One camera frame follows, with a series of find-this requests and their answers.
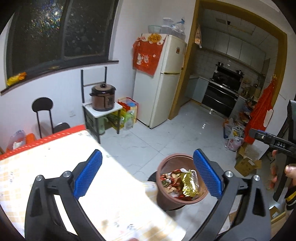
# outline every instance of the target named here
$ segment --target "pressure cooker lid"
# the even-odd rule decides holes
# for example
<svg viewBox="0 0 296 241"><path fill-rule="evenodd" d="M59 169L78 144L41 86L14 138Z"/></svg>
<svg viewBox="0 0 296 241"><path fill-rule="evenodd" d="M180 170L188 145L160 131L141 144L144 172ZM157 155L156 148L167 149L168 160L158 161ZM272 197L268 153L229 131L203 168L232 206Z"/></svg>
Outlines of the pressure cooker lid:
<svg viewBox="0 0 296 241"><path fill-rule="evenodd" d="M91 91L93 94L114 94L115 87L104 82L94 86Z"/></svg>

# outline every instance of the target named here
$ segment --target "red table edge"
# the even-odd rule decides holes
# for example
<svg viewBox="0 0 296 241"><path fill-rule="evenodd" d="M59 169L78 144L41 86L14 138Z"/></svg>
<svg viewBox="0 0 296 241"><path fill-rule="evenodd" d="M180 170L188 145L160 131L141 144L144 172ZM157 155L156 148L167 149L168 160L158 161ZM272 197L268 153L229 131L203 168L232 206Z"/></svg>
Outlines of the red table edge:
<svg viewBox="0 0 296 241"><path fill-rule="evenodd" d="M83 130L85 130L85 126L84 125L79 125L79 126L74 126L74 127L69 128L69 129L54 133L54 134L52 134L50 136L47 136L47 137L44 137L42 139L36 140L36 141L34 141L34 142L30 143L30 144L26 144L26 145L21 146L21 147L19 147L17 149L14 149L14 150L12 150L10 152L7 152L7 153L4 153L4 154L0 155L0 161L3 160L3 159L6 159L8 157L11 157L11 156L13 156L15 154L18 154L18 153L21 153L23 151L34 148L36 146L43 145L43 144L48 143L50 141L53 141L53 140L59 139L61 137L68 136L68 135L71 135L73 133L83 131Z"/></svg>

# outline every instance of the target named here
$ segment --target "window frame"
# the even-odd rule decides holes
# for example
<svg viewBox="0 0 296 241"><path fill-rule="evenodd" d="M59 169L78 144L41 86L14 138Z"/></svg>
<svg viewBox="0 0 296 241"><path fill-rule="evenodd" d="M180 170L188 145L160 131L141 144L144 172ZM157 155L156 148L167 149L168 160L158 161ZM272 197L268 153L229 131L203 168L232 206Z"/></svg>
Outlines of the window frame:
<svg viewBox="0 0 296 241"><path fill-rule="evenodd" d="M54 61L48 61L45 63L38 64L34 67L28 68L24 71L26 71L27 76L25 80L18 82L14 85L7 86L4 90L0 92L0 94L3 94L7 91L9 91L12 87L22 85L24 83L27 83L31 80L40 78L46 74L51 74L55 73L61 70L66 70L66 69L71 69L71 68L76 68L80 66L87 66L87 65L95 65L95 64L107 64L107 63L118 63L119 61L112 61L109 60L109 54L110 54L110 45L111 45L111 38L112 38L112 31L114 27L114 22L115 22L115 16L116 16L116 11L118 8L118 3L119 0L114 0L113 4L113 11L110 12L109 15L109 27L107 28L107 41L106 43L106 50L107 52L102 55L92 55L92 56L77 56L77 57L67 57L64 55L64 46L65 46L65 34L66 34L66 29L67 29L67 22L69 20L69 15L71 13L71 7L72 3L74 0L66 0L66 3L64 5L64 10L62 13L61 17L61 22L60 22L60 36L59 36L59 43L58 46L61 51L61 58L59 60L54 60ZM22 6L18 7L16 11L14 12L14 16L12 18L12 22L10 25L10 28L8 30L8 38L7 38L7 48L6 48L6 73L7 73L7 78L13 75L13 64L12 64L12 49L13 49L13 36L15 33L15 27L16 23L20 14Z"/></svg>

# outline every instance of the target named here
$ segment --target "window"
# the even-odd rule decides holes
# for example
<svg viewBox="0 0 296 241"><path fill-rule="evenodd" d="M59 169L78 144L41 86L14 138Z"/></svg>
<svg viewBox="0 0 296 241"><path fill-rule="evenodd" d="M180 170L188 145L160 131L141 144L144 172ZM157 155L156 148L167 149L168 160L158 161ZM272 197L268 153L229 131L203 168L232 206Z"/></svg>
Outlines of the window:
<svg viewBox="0 0 296 241"><path fill-rule="evenodd" d="M118 0L30 0L15 12L7 41L7 78L27 79L109 62Z"/></svg>

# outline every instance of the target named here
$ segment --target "upper cabinet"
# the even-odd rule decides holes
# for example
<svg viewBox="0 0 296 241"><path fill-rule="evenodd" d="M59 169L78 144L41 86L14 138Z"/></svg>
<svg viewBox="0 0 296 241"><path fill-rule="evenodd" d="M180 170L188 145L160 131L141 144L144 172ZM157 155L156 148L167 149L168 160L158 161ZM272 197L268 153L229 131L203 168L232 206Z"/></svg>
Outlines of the upper cabinet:
<svg viewBox="0 0 296 241"><path fill-rule="evenodd" d="M227 54L261 73L265 53L241 39L202 27L202 47Z"/></svg>
<svg viewBox="0 0 296 241"><path fill-rule="evenodd" d="M236 59L239 59L241 48L242 48L242 40L236 37L230 36L227 55L232 56Z"/></svg>
<svg viewBox="0 0 296 241"><path fill-rule="evenodd" d="M217 32L214 50L226 54L228 49L228 43L229 35L222 32Z"/></svg>
<svg viewBox="0 0 296 241"><path fill-rule="evenodd" d="M261 72L263 68L264 60L265 60L265 53L262 50L258 49L257 47L254 47L251 67Z"/></svg>
<svg viewBox="0 0 296 241"><path fill-rule="evenodd" d="M217 31L210 28L202 28L202 46L207 49L214 49Z"/></svg>
<svg viewBox="0 0 296 241"><path fill-rule="evenodd" d="M246 63L247 65L251 65L254 47L255 46L242 41L242 49L240 52L239 60Z"/></svg>

